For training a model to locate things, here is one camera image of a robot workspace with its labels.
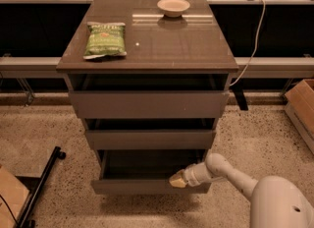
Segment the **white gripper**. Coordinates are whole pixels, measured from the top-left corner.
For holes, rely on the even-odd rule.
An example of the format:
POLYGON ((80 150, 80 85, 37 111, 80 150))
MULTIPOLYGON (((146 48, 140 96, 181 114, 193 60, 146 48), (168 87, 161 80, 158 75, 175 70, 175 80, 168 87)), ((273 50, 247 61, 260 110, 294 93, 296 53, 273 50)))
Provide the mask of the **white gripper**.
POLYGON ((186 185, 191 187, 200 186, 210 181, 210 173, 204 162, 191 164, 184 171, 180 170, 169 178, 169 183, 174 188, 185 188, 186 185))

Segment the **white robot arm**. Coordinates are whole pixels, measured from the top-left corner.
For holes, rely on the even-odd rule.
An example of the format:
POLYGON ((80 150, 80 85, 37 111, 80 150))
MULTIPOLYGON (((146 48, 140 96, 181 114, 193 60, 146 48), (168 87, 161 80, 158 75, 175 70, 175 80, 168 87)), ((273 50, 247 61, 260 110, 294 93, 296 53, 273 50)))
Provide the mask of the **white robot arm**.
POLYGON ((227 179, 250 202, 250 228, 314 228, 314 207, 291 181, 279 176, 255 180, 219 153, 209 153, 170 177, 174 188, 227 179))

